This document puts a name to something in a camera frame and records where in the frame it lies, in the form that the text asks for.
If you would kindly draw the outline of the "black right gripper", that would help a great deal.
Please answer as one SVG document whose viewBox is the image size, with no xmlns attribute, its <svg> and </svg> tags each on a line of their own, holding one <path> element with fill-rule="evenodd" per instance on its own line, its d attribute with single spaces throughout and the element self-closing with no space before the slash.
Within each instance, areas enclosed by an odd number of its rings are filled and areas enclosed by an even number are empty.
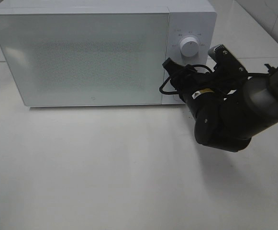
<svg viewBox="0 0 278 230">
<path fill-rule="evenodd" d="M 171 58 L 167 58 L 162 66 L 168 73 L 164 82 L 173 81 L 174 94 L 179 95 L 183 102 L 185 96 L 182 93 L 194 93 L 206 88 L 226 99 L 232 96 L 231 91 L 236 92 L 244 83 L 244 73 L 230 74 L 217 65 L 215 65 L 214 71 L 202 73 L 197 71 L 197 67 L 209 68 L 205 65 L 188 64 L 181 66 Z"/>
</svg>

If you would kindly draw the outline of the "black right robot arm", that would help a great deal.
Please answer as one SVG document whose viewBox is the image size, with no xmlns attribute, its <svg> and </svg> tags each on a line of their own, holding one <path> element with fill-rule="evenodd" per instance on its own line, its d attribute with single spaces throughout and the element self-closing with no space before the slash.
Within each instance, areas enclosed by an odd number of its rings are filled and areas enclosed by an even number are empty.
<svg viewBox="0 0 278 230">
<path fill-rule="evenodd" d="M 195 140 L 204 146 L 237 152 L 252 137 L 278 123 L 278 66 L 267 73 L 248 72 L 222 45 L 208 52 L 213 69 L 180 65 L 168 58 L 163 68 L 194 120 Z"/>
</svg>

